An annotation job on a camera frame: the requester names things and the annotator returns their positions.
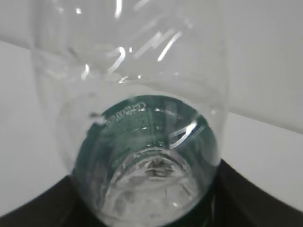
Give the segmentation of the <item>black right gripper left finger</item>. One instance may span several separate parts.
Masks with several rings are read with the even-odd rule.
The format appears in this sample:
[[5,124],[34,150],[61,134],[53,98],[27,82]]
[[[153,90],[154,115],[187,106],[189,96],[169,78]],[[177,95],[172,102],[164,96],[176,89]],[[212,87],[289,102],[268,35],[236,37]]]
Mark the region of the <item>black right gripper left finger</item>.
[[2,227],[103,227],[64,177],[53,187],[0,218]]

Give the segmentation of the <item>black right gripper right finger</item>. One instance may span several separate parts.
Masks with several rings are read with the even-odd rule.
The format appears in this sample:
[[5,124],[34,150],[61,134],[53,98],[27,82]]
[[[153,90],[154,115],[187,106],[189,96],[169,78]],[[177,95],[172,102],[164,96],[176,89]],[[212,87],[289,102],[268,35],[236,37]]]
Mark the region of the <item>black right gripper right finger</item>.
[[301,227],[303,213],[274,198],[224,160],[210,192],[173,227]]

